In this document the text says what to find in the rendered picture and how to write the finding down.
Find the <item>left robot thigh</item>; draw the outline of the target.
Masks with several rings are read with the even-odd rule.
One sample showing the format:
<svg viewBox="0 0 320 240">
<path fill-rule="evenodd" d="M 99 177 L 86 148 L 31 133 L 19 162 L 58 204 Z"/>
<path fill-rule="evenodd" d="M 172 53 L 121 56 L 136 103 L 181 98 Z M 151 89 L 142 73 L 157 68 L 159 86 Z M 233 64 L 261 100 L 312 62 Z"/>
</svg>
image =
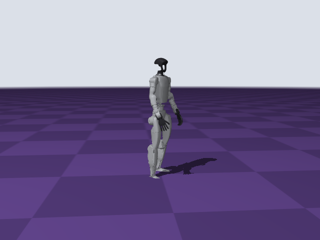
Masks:
<svg viewBox="0 0 320 240">
<path fill-rule="evenodd" d="M 172 131 L 171 115 L 166 113 L 164 120 L 167 121 L 169 124 L 166 123 L 168 128 L 166 127 L 166 125 L 165 125 L 166 129 L 165 129 L 164 126 L 163 126 L 164 130 L 162 128 L 162 137 L 163 137 L 163 139 L 160 140 L 160 143 L 159 143 L 159 146 L 158 146 L 158 148 L 160 148 L 160 149 L 162 149 L 162 148 L 164 148 L 166 146 L 166 144 L 169 141 L 169 138 L 170 138 L 170 135 L 171 135 L 171 131 Z"/>
</svg>

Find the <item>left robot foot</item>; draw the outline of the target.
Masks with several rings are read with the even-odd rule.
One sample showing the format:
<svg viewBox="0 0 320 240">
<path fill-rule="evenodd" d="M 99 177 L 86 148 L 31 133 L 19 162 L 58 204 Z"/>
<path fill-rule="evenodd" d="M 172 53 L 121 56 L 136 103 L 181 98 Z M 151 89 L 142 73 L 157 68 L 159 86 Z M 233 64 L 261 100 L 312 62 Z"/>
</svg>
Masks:
<svg viewBox="0 0 320 240">
<path fill-rule="evenodd" d="M 158 168 L 157 168 L 158 169 Z M 158 169 L 157 170 L 156 169 L 156 171 L 160 171 L 160 172 L 170 172 L 170 170 L 168 170 L 168 169 L 164 169 L 164 168 L 160 168 L 160 169 Z"/>
</svg>

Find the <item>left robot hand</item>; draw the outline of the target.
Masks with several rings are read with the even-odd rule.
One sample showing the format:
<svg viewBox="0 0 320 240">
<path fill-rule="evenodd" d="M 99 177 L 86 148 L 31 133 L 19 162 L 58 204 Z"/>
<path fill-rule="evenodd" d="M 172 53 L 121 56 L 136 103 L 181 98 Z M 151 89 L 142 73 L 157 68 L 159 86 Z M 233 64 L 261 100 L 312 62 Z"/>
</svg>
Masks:
<svg viewBox="0 0 320 240">
<path fill-rule="evenodd" d="M 178 125 L 181 126 L 182 123 L 183 123 L 183 118 L 182 118 L 182 116 L 179 114 L 180 112 L 179 112 L 178 109 L 176 109 L 175 111 L 176 111 L 175 115 L 177 115 L 177 119 L 178 119 Z"/>
</svg>

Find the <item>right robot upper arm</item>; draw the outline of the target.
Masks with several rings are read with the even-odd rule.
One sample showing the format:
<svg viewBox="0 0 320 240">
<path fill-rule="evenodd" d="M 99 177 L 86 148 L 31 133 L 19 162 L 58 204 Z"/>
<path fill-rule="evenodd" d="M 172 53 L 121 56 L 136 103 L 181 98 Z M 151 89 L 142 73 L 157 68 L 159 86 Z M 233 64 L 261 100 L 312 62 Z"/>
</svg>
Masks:
<svg viewBox="0 0 320 240">
<path fill-rule="evenodd" d="M 155 94 L 156 92 L 156 88 L 157 88 L 157 84 L 159 82 L 158 77 L 152 77 L 149 80 L 150 83 L 150 89 L 149 89 L 149 100 L 151 100 L 151 96 Z M 156 97 L 156 96 L 155 96 Z M 157 97 L 156 97 L 156 101 L 157 101 Z"/>
</svg>

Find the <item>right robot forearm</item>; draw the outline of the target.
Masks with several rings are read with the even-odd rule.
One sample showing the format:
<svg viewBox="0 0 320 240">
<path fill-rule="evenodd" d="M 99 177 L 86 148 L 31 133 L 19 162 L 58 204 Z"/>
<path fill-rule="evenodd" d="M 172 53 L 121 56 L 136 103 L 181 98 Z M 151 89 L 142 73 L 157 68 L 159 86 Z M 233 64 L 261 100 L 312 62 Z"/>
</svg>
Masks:
<svg viewBox="0 0 320 240">
<path fill-rule="evenodd" d="M 154 113 L 156 114 L 157 118 L 162 117 L 161 114 L 160 114 L 160 110 L 158 109 L 159 107 L 158 107 L 158 103 L 156 101 L 156 96 L 155 95 L 152 95 L 150 97 L 150 103 L 151 103 L 151 106 L 152 106 L 152 108 L 154 110 Z"/>
</svg>

